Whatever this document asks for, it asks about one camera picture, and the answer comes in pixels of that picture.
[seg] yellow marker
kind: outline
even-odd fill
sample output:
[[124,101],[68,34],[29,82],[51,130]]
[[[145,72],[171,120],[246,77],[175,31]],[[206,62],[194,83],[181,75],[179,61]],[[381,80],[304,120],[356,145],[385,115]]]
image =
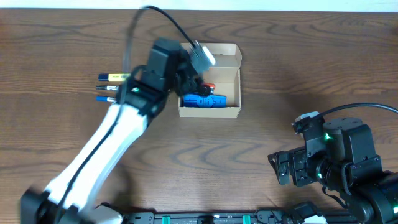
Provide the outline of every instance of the yellow marker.
[[121,73],[121,74],[101,73],[98,75],[98,80],[99,81],[110,81],[110,82],[123,82],[129,76],[130,76],[130,74],[123,74],[123,73]]

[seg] green strip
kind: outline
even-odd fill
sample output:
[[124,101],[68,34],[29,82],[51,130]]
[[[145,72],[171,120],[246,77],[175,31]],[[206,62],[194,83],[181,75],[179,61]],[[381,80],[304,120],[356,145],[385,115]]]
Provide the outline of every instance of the green strip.
[[170,224],[170,217],[162,217],[162,224]]
[[243,224],[251,224],[250,215],[243,215]]

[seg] white background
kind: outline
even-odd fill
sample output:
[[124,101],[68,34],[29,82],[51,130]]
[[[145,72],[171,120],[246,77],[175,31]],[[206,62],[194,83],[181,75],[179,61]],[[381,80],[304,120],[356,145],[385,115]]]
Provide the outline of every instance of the white background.
[[398,0],[0,0],[0,7],[398,12]]

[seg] wooden surface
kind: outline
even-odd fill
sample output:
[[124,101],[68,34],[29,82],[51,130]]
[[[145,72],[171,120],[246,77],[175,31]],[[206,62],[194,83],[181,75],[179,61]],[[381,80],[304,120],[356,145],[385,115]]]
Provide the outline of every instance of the wooden surface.
[[[359,101],[398,106],[398,15],[329,12],[171,11],[203,42],[237,43],[243,108],[236,119],[179,118],[177,99],[121,159],[98,202],[124,209],[255,210],[306,200],[338,208],[319,184],[279,186],[267,155],[299,147],[290,123],[300,114]],[[17,223],[19,198],[43,189],[102,121],[100,72],[120,72],[134,11],[0,10],[0,223]],[[134,64],[152,42],[183,40],[147,12]],[[327,116],[361,118],[384,169],[398,171],[398,119],[360,108]]]

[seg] box lid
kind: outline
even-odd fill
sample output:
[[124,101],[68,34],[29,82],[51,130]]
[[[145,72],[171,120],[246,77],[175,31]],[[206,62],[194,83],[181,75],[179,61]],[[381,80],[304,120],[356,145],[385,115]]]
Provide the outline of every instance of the box lid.
[[[216,59],[216,68],[239,68],[242,62],[242,54],[236,44],[200,43],[206,46]],[[184,49],[189,49],[189,43],[181,44]]]

